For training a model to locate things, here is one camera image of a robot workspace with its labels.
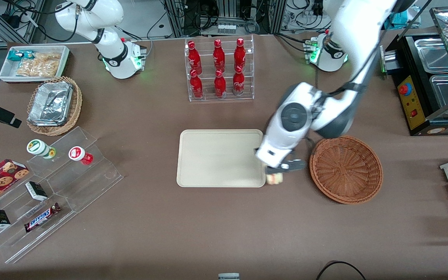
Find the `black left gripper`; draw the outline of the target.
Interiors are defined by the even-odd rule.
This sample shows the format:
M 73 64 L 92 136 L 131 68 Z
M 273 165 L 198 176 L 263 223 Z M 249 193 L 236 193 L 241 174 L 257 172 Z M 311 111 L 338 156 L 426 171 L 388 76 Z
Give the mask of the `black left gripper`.
M 304 170 L 306 168 L 306 161 L 297 157 L 295 151 L 290 151 L 290 153 L 282 160 L 279 168 L 274 168 L 270 166 L 265 167 L 265 174 L 277 174 L 277 173 L 288 173 L 298 170 Z

